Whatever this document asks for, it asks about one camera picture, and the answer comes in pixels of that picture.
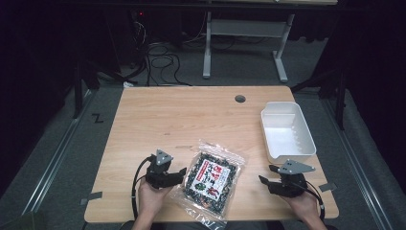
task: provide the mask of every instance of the human hand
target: human hand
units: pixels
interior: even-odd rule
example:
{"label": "human hand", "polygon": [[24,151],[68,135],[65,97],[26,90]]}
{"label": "human hand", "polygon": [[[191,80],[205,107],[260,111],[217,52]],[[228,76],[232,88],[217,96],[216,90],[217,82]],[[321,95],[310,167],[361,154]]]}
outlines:
{"label": "human hand", "polygon": [[140,180],[138,188],[139,215],[135,220],[133,230],[149,229],[155,216],[161,210],[165,197],[173,187],[155,189],[146,182],[144,178]]}
{"label": "human hand", "polygon": [[142,178],[138,189],[140,215],[142,213],[148,213],[156,216],[164,204],[165,196],[172,188],[173,187],[155,189]]}
{"label": "human hand", "polygon": [[296,197],[281,196],[281,198],[289,204],[295,215],[303,221],[309,229],[327,229],[320,220],[317,209],[317,198],[314,195],[304,192]]}

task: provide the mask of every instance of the white plastic tray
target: white plastic tray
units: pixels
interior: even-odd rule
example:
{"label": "white plastic tray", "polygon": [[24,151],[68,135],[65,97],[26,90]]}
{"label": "white plastic tray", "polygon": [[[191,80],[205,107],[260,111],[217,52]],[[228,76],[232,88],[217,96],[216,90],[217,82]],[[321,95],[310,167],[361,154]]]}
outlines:
{"label": "white plastic tray", "polygon": [[267,103],[261,112],[268,159],[283,164],[287,159],[304,162],[316,147],[301,108],[296,103]]}

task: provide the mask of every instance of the seaweed package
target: seaweed package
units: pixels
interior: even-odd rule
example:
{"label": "seaweed package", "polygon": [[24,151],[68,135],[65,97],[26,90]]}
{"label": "seaweed package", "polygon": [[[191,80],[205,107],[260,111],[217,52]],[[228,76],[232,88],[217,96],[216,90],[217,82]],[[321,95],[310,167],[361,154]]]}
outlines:
{"label": "seaweed package", "polygon": [[185,181],[170,196],[196,220],[210,229],[221,229],[244,164],[240,155],[200,142]]}

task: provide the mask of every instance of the wire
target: wire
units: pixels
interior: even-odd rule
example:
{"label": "wire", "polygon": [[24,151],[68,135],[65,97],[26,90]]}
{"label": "wire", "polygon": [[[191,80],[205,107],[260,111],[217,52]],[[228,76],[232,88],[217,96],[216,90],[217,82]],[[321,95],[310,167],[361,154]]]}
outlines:
{"label": "wire", "polygon": [[317,198],[317,200],[319,201],[319,206],[320,206],[320,219],[322,221],[324,221],[325,219],[325,215],[326,215],[326,207],[325,207],[325,203],[322,200],[322,197],[320,196],[319,192],[317,192],[316,188],[308,181],[306,181],[307,184],[309,184],[314,191],[316,191],[316,193],[314,193],[313,191],[309,190],[308,188],[302,187],[301,185],[298,185],[296,183],[291,183],[292,185],[304,190],[305,192],[308,192],[310,194],[312,194],[313,196],[315,196]]}
{"label": "wire", "polygon": [[113,79],[116,80],[116,81],[119,81],[119,82],[125,82],[125,81],[127,81],[127,82],[130,82],[130,83],[132,83],[132,84],[137,84],[137,83],[138,83],[137,81],[130,80],[130,78],[134,77],[135,74],[137,74],[137,71],[135,71],[134,73],[132,73],[132,74],[126,76],[126,77],[123,77],[122,75],[120,75],[120,74],[118,74],[118,73],[115,73],[115,72],[113,72],[113,71],[108,70],[107,68],[102,67],[101,65],[99,65],[99,64],[96,63],[96,62],[93,62],[93,61],[91,61],[91,60],[86,60],[86,62],[87,62],[91,67],[95,68],[96,70],[100,70],[101,72],[105,73],[107,76],[113,78]]}
{"label": "wire", "polygon": [[216,48],[213,44],[212,44],[212,49],[217,50],[217,51],[225,51],[228,50],[230,48],[232,48],[235,44],[236,44],[236,39],[234,37],[230,37],[230,36],[225,36],[225,35],[214,35],[213,38],[215,38],[216,40],[218,40],[221,43],[226,43],[228,41],[231,40],[231,43],[225,47],[225,48]]}
{"label": "wire", "polygon": [[[141,24],[140,22],[138,22],[138,21],[135,21],[134,22],[134,24],[135,25],[138,25],[138,33],[137,33],[137,38],[139,37],[139,35],[140,35],[140,31],[141,31],[141,29],[143,29],[143,41],[141,42],[141,45],[139,45],[139,47],[137,47],[137,50],[139,50],[145,43],[146,43],[146,39],[147,39],[147,30],[146,30],[146,28],[144,27],[144,25],[143,24]],[[134,41],[135,41],[135,43],[137,43],[137,38],[136,37],[132,37],[133,39],[134,39]]]}
{"label": "wire", "polygon": [[[174,86],[174,85],[187,85],[191,86],[190,84],[180,81],[177,78],[177,73],[179,72],[180,69],[180,59],[178,55],[171,54],[169,53],[169,49],[166,46],[159,45],[159,46],[152,46],[149,48],[147,52],[147,59],[149,62],[149,69],[148,69],[148,81],[147,81],[147,86],[149,86],[149,79],[155,81],[157,86],[164,86],[163,84],[159,84],[155,78],[152,76],[152,70],[151,67],[155,69],[159,69],[160,73],[160,79],[166,83],[165,86]],[[168,81],[164,79],[164,71],[167,70],[169,67],[175,66],[175,70],[173,72],[173,78],[175,79],[175,82]]]}
{"label": "wire", "polygon": [[248,41],[248,40],[241,39],[241,38],[245,38],[245,37],[246,36],[236,36],[235,40],[238,43],[242,43],[242,44],[260,44],[260,43],[272,38],[272,37],[267,37],[267,36],[263,36],[263,37],[260,36],[260,37],[258,37],[258,41]]}
{"label": "wire", "polygon": [[84,230],[87,226],[87,221],[84,222],[83,226],[81,226],[81,230]]}
{"label": "wire", "polygon": [[132,188],[131,188],[131,203],[132,203],[132,211],[134,214],[134,219],[136,219],[138,217],[138,212],[137,212],[137,190],[135,189],[135,186],[137,185],[138,181],[143,178],[140,177],[140,179],[138,179],[138,174],[140,173],[141,168],[144,166],[144,164],[146,163],[146,161],[152,161],[151,156],[147,157],[146,159],[143,160],[143,162],[141,162],[140,166],[137,169],[137,172],[135,172],[135,176],[134,176],[134,180],[132,182]]}
{"label": "wire", "polygon": [[194,42],[196,40],[200,40],[201,38],[205,37],[205,35],[201,35],[201,34],[203,32],[203,28],[204,28],[206,20],[207,20],[207,12],[204,13],[202,26],[200,27],[199,33],[197,33],[197,35],[194,38],[192,38],[191,40],[184,41],[183,42],[184,44],[188,44],[188,43]]}

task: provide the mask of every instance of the metal bracket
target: metal bracket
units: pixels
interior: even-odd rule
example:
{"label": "metal bracket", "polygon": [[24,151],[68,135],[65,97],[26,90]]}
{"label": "metal bracket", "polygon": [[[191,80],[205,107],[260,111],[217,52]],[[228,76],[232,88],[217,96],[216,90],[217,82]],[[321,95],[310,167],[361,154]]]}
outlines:
{"label": "metal bracket", "polygon": [[313,172],[316,169],[312,166],[305,165],[303,163],[287,159],[286,162],[278,169],[278,173],[282,174],[298,174]]}
{"label": "metal bracket", "polygon": [[156,165],[160,166],[169,161],[173,160],[173,157],[164,151],[157,149],[156,150]]}

